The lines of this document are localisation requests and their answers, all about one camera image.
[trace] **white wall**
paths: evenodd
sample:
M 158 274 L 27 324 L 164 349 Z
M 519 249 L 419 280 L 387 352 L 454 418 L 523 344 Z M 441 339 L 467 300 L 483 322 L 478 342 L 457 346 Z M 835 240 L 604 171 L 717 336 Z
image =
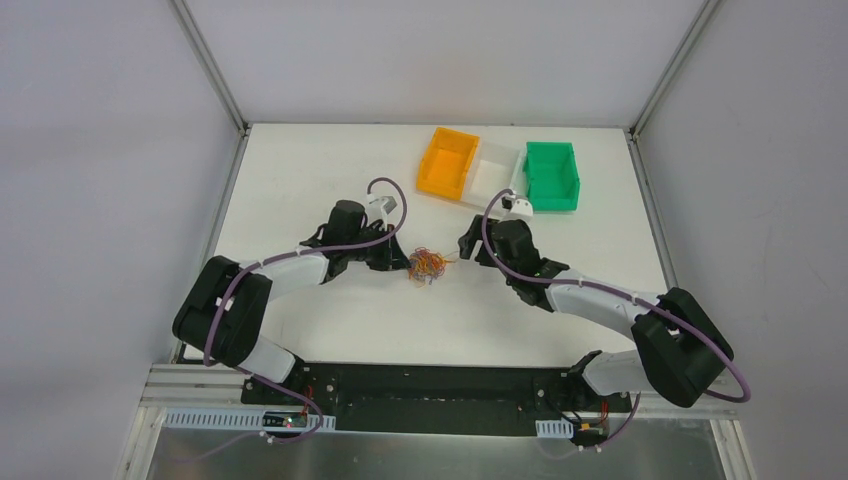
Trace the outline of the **white wall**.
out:
M 760 478 L 848 474 L 848 2 L 721 8 L 643 135 L 672 260 L 734 345 Z
M 0 477 L 111 478 L 235 129 L 165 0 L 0 24 Z
M 262 122 L 631 125 L 702 0 L 191 0 Z

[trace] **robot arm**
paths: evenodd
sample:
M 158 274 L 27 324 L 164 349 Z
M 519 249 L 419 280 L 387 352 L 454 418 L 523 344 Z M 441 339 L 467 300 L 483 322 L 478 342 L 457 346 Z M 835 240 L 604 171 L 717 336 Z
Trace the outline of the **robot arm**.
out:
M 483 217 L 477 215 L 459 239 L 460 258 L 469 259 L 482 241 Z M 528 282 L 504 273 L 507 285 L 525 303 L 549 312 L 578 315 L 614 330 L 636 343 L 621 353 L 591 352 L 568 372 L 572 396 L 606 396 L 616 392 L 654 390 L 681 407 L 691 407 L 724 370 L 724 364 L 703 342 L 678 329 L 663 316 L 637 304 L 635 298 L 673 313 L 704 333 L 730 358 L 733 350 L 694 297 L 672 288 L 665 294 L 634 292 L 584 277 L 568 265 L 542 258 L 522 220 L 489 219 L 486 227 L 494 253 L 511 270 L 535 279 L 565 280 L 568 284 Z M 475 260 L 497 266 L 484 248 Z M 583 283 L 606 289 L 584 287 Z M 627 292 L 631 300 L 610 293 Z M 576 394 L 573 390 L 582 390 Z
M 350 261 L 365 262 L 377 271 L 409 268 L 409 260 L 394 236 L 367 248 L 355 248 L 385 236 L 394 228 L 386 221 L 388 213 L 397 205 L 394 199 L 371 197 L 368 200 L 367 208 L 350 200 L 338 201 L 327 223 L 319 226 L 312 237 L 300 242 L 301 248 L 324 248 L 321 253 L 293 255 L 267 265 L 262 262 L 239 264 L 222 256 L 211 258 L 177 313 L 174 335 L 203 350 L 227 287 L 236 275 L 251 268 L 248 265 L 258 265 L 243 276 L 224 306 L 225 313 L 214 334 L 211 357 L 229 367 L 256 373 L 276 383 L 283 382 L 292 368 L 302 361 L 259 334 L 268 302 L 303 287 L 332 281 L 347 269 Z M 369 223 L 369 217 L 377 219 Z M 348 248 L 327 248 L 336 246 Z

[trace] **plastic storage bin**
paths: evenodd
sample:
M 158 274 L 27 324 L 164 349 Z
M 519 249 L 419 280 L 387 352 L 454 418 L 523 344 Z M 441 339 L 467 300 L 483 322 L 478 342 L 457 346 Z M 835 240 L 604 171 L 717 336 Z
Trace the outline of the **plastic storage bin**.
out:
M 416 187 L 451 200 L 462 198 L 480 137 L 439 127 L 418 167 Z
M 533 210 L 577 210 L 580 177 L 570 143 L 527 142 L 524 173 Z
M 481 142 L 469 171 L 462 201 L 486 208 L 492 197 L 504 188 L 523 192 L 523 179 L 520 178 L 523 162 L 523 152 L 515 148 Z M 499 209 L 500 202 L 495 206 L 495 210 Z

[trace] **orange bin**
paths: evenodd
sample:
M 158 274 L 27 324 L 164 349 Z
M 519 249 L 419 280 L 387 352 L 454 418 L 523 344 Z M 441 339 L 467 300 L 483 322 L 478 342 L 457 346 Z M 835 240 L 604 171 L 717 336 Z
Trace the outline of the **orange bin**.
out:
M 418 167 L 416 187 L 451 200 L 462 198 L 480 137 L 439 127 Z

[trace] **red wire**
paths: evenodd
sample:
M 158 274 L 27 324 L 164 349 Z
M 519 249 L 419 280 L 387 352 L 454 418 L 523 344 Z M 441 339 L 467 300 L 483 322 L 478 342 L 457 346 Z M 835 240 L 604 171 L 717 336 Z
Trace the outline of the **red wire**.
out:
M 306 398 L 311 400 L 312 399 L 312 393 L 313 393 L 312 392 L 312 385 L 307 385 L 306 391 L 303 392 L 303 395 L 306 396 Z M 308 413 L 308 410 L 309 410 L 309 406 L 304 403 L 303 404 L 303 410 L 300 411 L 300 416 L 305 417 L 306 414 Z
M 598 423 L 603 424 L 607 421 L 607 418 L 609 418 L 609 403 L 604 400 L 601 402 L 601 420 Z

